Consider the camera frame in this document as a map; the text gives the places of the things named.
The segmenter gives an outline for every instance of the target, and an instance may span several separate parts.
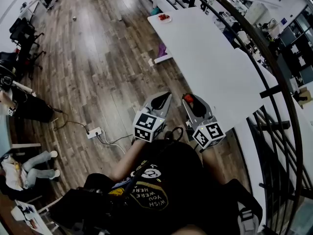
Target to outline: office chair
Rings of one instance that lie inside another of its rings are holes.
[[[13,53],[0,52],[0,74],[1,75],[9,75],[14,78],[17,77],[17,70],[15,68],[17,56],[18,54],[15,52]]]
[[[11,36],[10,39],[16,43],[17,45],[22,47],[22,44],[25,42],[29,42],[29,38],[33,37],[33,44],[36,44],[38,47],[40,46],[35,41],[41,36],[45,35],[44,33],[40,33],[38,36],[35,36],[35,27],[26,20],[26,18],[20,19],[17,18],[14,24],[9,29]]]
[[[41,51],[38,55],[35,55],[33,58],[31,58],[29,52],[33,46],[33,44],[36,44],[38,47],[40,46],[35,41],[41,36],[44,35],[43,33],[40,33],[38,36],[35,36],[35,27],[29,23],[26,18],[20,19],[18,18],[12,27],[9,29],[11,36],[10,39],[17,43],[21,47],[19,53],[18,53],[18,60],[16,60],[16,57],[11,57],[10,60],[7,60],[9,63],[11,63],[12,66],[16,67],[18,70],[17,78],[21,79],[26,72],[26,70],[29,71],[29,79],[33,79],[33,72],[34,72],[34,66],[38,66],[41,70],[43,69],[42,66],[35,64],[35,61],[38,59],[39,56],[41,56],[43,53],[46,54],[45,51]]]

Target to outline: electrical cord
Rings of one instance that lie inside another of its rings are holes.
[[[128,135],[128,136],[121,137],[121,138],[115,140],[114,142],[112,142],[112,143],[110,143],[110,144],[114,144],[114,143],[116,143],[117,141],[119,141],[119,140],[121,140],[121,139],[124,139],[124,138],[128,138],[128,137],[130,137],[130,136],[132,136],[132,134],[131,134],[131,135]]]
[[[65,127],[67,125],[67,123],[76,123],[76,124],[79,124],[79,125],[83,126],[85,128],[85,130],[86,130],[86,133],[89,134],[89,130],[87,129],[87,127],[85,125],[83,125],[82,123],[79,123],[79,122],[68,120],[68,114],[66,112],[63,112],[62,110],[54,109],[54,108],[53,108],[53,110],[56,111],[56,112],[59,112],[59,113],[63,113],[63,114],[65,114],[67,116],[67,119],[64,122],[64,124],[61,125],[61,126],[58,126],[58,127],[54,127],[53,128],[54,131],[58,131],[58,130],[62,129],[63,127]]]
[[[106,143],[104,143],[103,141],[102,141],[102,139],[99,137],[99,134],[98,133],[96,133],[96,136],[97,136],[97,138],[99,139],[99,141],[102,143],[102,144],[108,144],[108,145],[115,145],[115,146],[118,146],[122,151],[123,151],[123,153],[125,154],[125,151],[123,150],[123,148],[121,147],[121,146],[119,146],[118,144],[115,144],[115,143],[109,143],[108,141],[107,141],[107,136],[106,136],[106,132],[104,131],[104,130],[102,130],[103,131],[103,133],[104,133],[104,139],[105,139],[105,141],[106,141]]]

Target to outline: backpack strap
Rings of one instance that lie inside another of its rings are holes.
[[[238,203],[239,215],[238,226],[240,235],[255,235],[259,228],[259,219],[252,213],[252,210],[246,208],[242,203]]]

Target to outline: desk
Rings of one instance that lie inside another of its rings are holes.
[[[43,235],[52,235],[52,233],[59,228],[59,226],[57,224],[55,224],[54,222],[50,222],[50,223],[45,223],[42,219],[42,216],[45,214],[40,214],[42,213],[44,210],[46,210],[47,212],[49,211],[49,207],[54,205],[55,203],[57,203],[61,198],[57,199],[56,201],[52,202],[51,204],[49,204],[48,206],[40,209],[39,211],[36,210],[35,206],[30,205],[28,203],[24,203],[18,200],[15,200],[16,202],[16,207],[14,207],[14,209],[11,211],[12,216],[14,217],[15,220],[17,221],[25,221],[25,223],[34,231],[43,234]],[[21,212],[21,210],[18,208],[18,206],[20,206],[23,211],[28,208],[29,210],[31,210],[30,213],[27,214],[23,214]],[[33,224],[36,227],[32,227],[32,224],[30,223],[30,220],[32,220]],[[47,225],[55,225],[53,227],[53,229],[49,229],[47,227]]]
[[[14,144],[11,140],[9,117],[7,115],[0,115],[0,158],[11,149],[28,148],[28,147],[39,147],[40,143],[24,143]]]
[[[148,17],[186,79],[192,93],[206,101],[226,132],[244,121],[263,103],[243,62],[211,18],[199,8],[167,12],[162,23]]]
[[[29,11],[29,12],[31,13],[31,15],[34,16],[35,14],[34,14],[34,12],[32,12],[32,11],[30,10],[30,7],[33,6],[33,5],[34,5],[35,3],[37,3],[37,2],[43,4],[40,0],[32,0],[32,1],[30,1],[30,3],[29,3],[29,4],[23,9],[23,11],[20,13],[19,18],[23,18],[26,11]]]

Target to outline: black cable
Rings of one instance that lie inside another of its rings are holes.
[[[128,136],[121,137],[121,138],[115,140],[114,142],[112,142],[112,143],[110,143],[110,144],[113,144],[113,143],[119,141],[120,139],[128,138],[128,137],[130,137],[130,136],[132,136],[132,134],[130,134],[130,135],[128,135]]]
[[[180,136],[179,136],[178,139],[176,139],[176,140],[174,140],[174,141],[179,141],[179,140],[182,138],[182,135],[184,134],[184,129],[181,128],[181,127],[175,127],[175,128],[172,130],[172,134],[173,134],[174,131],[176,131],[176,130],[178,130],[178,129],[180,130]]]
[[[67,123],[76,123],[76,124],[79,124],[79,125],[83,126],[83,127],[85,128],[85,130],[86,130],[86,133],[89,134],[89,130],[87,129],[87,127],[86,127],[85,125],[83,125],[82,123],[79,123],[79,122],[75,122],[75,121],[68,120],[68,114],[67,114],[66,112],[63,112],[63,111],[58,110],[58,109],[54,109],[54,110],[55,110],[56,112],[63,113],[63,114],[65,114],[65,115],[67,116],[67,119],[66,119],[66,121],[64,122],[64,124],[61,125],[61,126],[59,126],[59,127],[54,127],[54,128],[53,128],[54,131],[58,131],[58,130],[62,129],[63,127],[65,127],[65,126],[67,125]]]
[[[110,144],[110,143],[104,143],[104,142],[102,141],[102,139],[99,137],[98,134],[97,134],[96,136],[97,136],[97,138],[99,139],[99,141],[100,141],[102,144]]]

